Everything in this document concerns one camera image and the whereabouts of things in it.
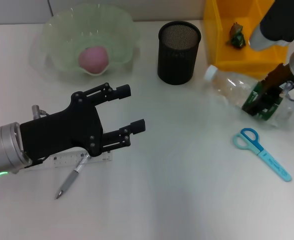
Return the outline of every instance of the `pen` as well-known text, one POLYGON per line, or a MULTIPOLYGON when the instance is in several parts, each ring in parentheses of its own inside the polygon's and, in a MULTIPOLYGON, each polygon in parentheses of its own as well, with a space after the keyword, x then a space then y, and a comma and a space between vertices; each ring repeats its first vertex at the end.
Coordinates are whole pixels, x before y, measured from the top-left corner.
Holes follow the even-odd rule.
POLYGON ((72 185, 72 183, 76 180, 78 177, 79 173, 83 169, 84 165, 88 162, 88 160, 91 159, 91 156, 87 153, 77 164, 77 166, 72 170, 72 172, 69 174, 65 182, 62 184, 62 186, 59 188, 55 199, 60 198, 72 185))

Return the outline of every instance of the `yellow plastic container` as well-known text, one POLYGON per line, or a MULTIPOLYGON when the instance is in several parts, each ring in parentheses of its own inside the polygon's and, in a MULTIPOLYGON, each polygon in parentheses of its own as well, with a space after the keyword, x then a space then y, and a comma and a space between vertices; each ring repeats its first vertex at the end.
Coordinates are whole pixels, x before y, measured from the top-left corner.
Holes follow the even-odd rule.
POLYGON ((263 78, 286 61, 287 47, 273 46, 254 51, 249 38, 274 0, 207 0, 204 26, 211 63, 223 71, 232 71, 263 78), (243 26, 247 46, 235 49, 226 44, 233 23, 243 26))

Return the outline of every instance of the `pink ball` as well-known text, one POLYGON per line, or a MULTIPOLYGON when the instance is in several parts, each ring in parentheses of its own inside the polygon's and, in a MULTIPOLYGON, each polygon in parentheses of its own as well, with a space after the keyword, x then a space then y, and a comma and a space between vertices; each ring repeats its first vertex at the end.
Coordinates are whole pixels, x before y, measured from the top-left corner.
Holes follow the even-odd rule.
POLYGON ((109 64, 108 53, 102 46, 85 49, 78 57, 79 66, 92 74, 103 72, 109 64))

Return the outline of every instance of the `scissors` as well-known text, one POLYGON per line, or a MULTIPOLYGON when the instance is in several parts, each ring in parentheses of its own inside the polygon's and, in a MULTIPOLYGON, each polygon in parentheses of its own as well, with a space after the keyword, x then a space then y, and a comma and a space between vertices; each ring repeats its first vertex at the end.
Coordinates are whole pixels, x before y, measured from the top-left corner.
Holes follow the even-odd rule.
POLYGON ((279 177, 284 181, 290 182, 292 180, 291 175, 259 144, 259 135, 252 128, 244 128, 233 137, 234 145, 242 150, 251 150, 255 155, 261 158, 279 177), (245 132, 252 132, 256 137, 251 139, 245 132), (240 145, 238 139, 242 139, 246 146, 240 145))

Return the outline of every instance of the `green label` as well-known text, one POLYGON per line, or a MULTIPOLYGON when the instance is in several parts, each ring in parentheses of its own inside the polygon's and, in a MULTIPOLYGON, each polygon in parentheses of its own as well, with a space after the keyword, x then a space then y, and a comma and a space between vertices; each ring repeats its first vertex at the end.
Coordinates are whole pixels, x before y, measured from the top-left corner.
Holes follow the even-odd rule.
MULTIPOLYGON (((261 93, 262 91, 262 84, 259 82, 253 91, 250 93, 248 99, 246 100, 245 104, 243 104, 242 109, 245 108, 247 105, 251 104, 261 93)), ((269 108, 265 108, 262 111, 258 112, 254 117, 257 119, 261 119, 264 121, 267 121, 277 110, 278 106, 282 102, 282 97, 279 97, 273 105, 271 105, 269 108)))

